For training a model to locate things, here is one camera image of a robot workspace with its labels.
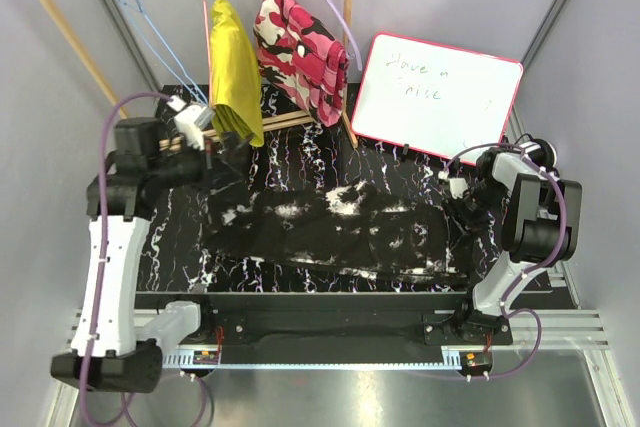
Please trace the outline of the black white patterned trousers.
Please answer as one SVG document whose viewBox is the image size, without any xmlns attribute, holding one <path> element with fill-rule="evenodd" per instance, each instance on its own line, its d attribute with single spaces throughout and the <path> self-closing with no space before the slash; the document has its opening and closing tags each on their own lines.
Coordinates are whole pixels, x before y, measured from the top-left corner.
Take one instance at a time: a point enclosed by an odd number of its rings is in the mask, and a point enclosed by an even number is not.
<svg viewBox="0 0 640 427">
<path fill-rule="evenodd" d="M 439 162 L 377 144 L 275 140 L 211 192 L 203 245 L 228 259 L 416 284 L 465 281 L 474 246 L 443 206 Z"/>
</svg>

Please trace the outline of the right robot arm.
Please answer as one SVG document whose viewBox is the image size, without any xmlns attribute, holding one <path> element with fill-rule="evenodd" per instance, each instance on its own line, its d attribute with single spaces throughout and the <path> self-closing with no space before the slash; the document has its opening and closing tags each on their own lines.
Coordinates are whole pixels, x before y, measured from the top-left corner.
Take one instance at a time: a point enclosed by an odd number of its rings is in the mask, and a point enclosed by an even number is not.
<svg viewBox="0 0 640 427">
<path fill-rule="evenodd" d="M 520 144 L 479 145 L 478 182 L 470 187 L 448 169 L 443 206 L 465 233 L 480 228 L 490 210 L 509 201 L 503 216 L 502 252 L 486 276 L 446 321 L 465 343 L 480 342 L 506 327 L 514 300 L 545 269 L 570 259 L 577 247 L 582 186 L 559 177 L 554 147 L 540 138 Z"/>
</svg>

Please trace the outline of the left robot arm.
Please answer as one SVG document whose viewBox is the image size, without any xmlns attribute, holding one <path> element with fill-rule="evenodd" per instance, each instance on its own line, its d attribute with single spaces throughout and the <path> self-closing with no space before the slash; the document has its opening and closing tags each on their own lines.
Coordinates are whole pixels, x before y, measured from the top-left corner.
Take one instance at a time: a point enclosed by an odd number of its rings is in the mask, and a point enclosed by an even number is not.
<svg viewBox="0 0 640 427">
<path fill-rule="evenodd" d="M 216 319 L 208 301 L 173 301 L 144 327 L 134 324 L 143 246 L 161 195 L 182 186 L 226 191 L 244 182 L 250 145 L 229 132 L 192 147 L 164 150 L 165 124 L 129 118 L 115 124 L 115 148 L 87 187 L 91 257 L 84 304 L 68 353 L 53 357 L 53 378 L 81 391 L 151 393 L 166 354 L 186 338 L 208 341 Z"/>
</svg>

